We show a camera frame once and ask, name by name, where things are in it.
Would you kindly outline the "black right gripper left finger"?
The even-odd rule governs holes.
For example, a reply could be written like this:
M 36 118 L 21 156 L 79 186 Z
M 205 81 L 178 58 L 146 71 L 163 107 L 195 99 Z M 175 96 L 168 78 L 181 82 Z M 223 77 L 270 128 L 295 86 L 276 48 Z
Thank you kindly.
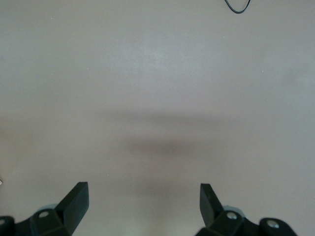
M 2 236 L 71 236 L 89 208 L 89 186 L 77 183 L 57 204 L 42 207 L 24 221 L 0 217 Z

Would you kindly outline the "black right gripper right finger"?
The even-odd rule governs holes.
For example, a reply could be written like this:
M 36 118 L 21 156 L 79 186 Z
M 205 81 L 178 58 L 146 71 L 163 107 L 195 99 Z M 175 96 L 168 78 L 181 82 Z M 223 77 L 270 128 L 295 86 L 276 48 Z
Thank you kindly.
M 277 218 L 262 218 L 258 224 L 231 206 L 223 206 L 210 184 L 200 185 L 199 208 L 205 227 L 198 236 L 295 236 L 297 233 Z

